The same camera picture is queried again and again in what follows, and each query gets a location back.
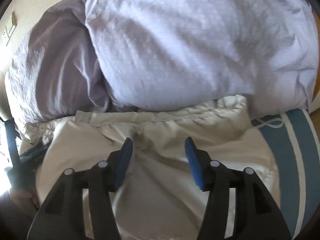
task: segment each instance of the white stripe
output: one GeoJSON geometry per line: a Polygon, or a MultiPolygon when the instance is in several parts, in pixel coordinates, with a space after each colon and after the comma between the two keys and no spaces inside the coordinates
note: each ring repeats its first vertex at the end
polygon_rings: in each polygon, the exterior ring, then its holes
{"type": "Polygon", "coordinates": [[[317,149],[318,149],[318,155],[319,155],[319,162],[320,162],[320,143],[319,143],[319,138],[318,138],[318,135],[317,135],[317,132],[316,132],[316,129],[315,127],[313,126],[313,123],[310,119],[310,116],[308,115],[308,112],[306,110],[302,110],[304,115],[306,116],[306,119],[309,123],[309,126],[310,126],[310,129],[311,129],[311,132],[313,134],[313,138],[315,139],[315,143],[316,143],[316,146],[317,146],[317,149]]]}
{"type": "Polygon", "coordinates": [[[306,177],[305,177],[305,172],[304,172],[304,165],[303,165],[301,150],[299,147],[297,137],[294,133],[292,124],[286,114],[281,114],[281,118],[283,119],[284,124],[287,128],[287,131],[288,131],[288,136],[289,136],[289,139],[290,139],[292,147],[293,147],[294,155],[296,157],[297,167],[298,167],[298,175],[299,175],[300,203],[299,203],[299,213],[298,213],[297,225],[296,225],[296,229],[295,229],[294,235],[293,235],[293,238],[295,238],[301,231],[304,212],[305,212],[305,208],[306,208],[306,177]]]}

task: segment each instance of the blue rubber tip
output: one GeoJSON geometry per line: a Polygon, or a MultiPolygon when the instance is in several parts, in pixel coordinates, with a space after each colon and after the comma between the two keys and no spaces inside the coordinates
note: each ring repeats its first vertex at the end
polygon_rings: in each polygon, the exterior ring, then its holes
{"type": "Polygon", "coordinates": [[[133,142],[130,138],[127,138],[120,150],[122,156],[118,163],[117,169],[116,169],[116,180],[114,183],[115,189],[118,190],[119,187],[122,186],[125,174],[127,172],[129,162],[132,157],[133,152],[133,142]]]}
{"type": "Polygon", "coordinates": [[[188,137],[185,141],[185,151],[196,185],[202,191],[206,190],[206,183],[204,182],[204,168],[211,161],[208,153],[198,150],[191,137],[188,137]]]}

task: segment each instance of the silver rivet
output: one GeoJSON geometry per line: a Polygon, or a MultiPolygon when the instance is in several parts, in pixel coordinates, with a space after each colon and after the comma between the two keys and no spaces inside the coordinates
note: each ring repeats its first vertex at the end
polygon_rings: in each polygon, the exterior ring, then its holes
{"type": "Polygon", "coordinates": [[[212,167],[218,167],[218,166],[220,165],[220,162],[218,162],[218,161],[211,161],[211,162],[210,162],[210,165],[211,165],[212,167]]]}
{"type": "Polygon", "coordinates": [[[73,173],[73,169],[69,168],[64,171],[64,175],[71,175],[73,173]]]}
{"type": "Polygon", "coordinates": [[[102,161],[102,162],[99,162],[99,163],[98,163],[98,166],[99,166],[100,168],[105,168],[105,167],[108,166],[108,163],[107,163],[106,161],[102,161]]]}
{"type": "Polygon", "coordinates": [[[254,174],[254,170],[251,168],[245,168],[245,173],[252,175],[252,174],[254,174]]]}

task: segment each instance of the striped bed sheet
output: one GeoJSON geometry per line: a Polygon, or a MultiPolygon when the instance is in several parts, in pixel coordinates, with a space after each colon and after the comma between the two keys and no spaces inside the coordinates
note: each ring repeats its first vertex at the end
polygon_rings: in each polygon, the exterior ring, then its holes
{"type": "Polygon", "coordinates": [[[320,144],[306,110],[252,121],[269,144],[279,169],[280,210],[293,238],[320,202],[320,144]]]}

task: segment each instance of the beige wall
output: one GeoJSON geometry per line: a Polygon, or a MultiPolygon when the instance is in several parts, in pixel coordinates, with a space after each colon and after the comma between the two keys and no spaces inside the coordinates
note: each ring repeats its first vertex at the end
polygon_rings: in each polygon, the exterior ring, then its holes
{"type": "Polygon", "coordinates": [[[17,28],[7,46],[0,38],[0,116],[9,118],[10,111],[7,103],[4,87],[4,75],[11,62],[12,55],[17,50],[25,34],[41,18],[42,14],[52,5],[61,0],[12,0],[5,14],[0,20],[0,33],[4,31],[11,13],[14,11],[17,20],[17,28]]]}

